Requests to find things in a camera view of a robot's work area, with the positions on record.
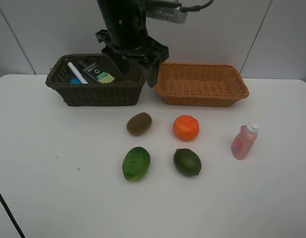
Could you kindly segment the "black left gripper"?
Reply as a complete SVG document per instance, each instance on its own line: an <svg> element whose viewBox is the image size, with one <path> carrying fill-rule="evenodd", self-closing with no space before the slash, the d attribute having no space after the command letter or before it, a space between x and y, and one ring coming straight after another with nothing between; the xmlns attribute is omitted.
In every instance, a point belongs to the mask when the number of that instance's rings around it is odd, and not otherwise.
<svg viewBox="0 0 306 238"><path fill-rule="evenodd" d="M107 57L125 80L129 79L130 64L123 56L157 58L139 62L139 68L147 85L153 88L157 84L160 62L165 62L169 58L167 46L160 44L150 36L146 36L144 39L124 36L120 38L121 42L119 45L114 42L107 30L97 32L96 38L99 43L105 43L103 50L108 53Z"/></svg>

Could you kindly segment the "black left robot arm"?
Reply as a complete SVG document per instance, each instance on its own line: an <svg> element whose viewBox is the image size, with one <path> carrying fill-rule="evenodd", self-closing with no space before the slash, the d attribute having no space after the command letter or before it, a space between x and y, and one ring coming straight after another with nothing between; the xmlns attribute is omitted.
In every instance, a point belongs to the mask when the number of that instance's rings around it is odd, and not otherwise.
<svg viewBox="0 0 306 238"><path fill-rule="evenodd" d="M158 81L160 65L169 57L168 47L148 35L145 0L97 1L106 29L96 33L104 54L118 71L127 75L129 62L136 60L148 86Z"/></svg>

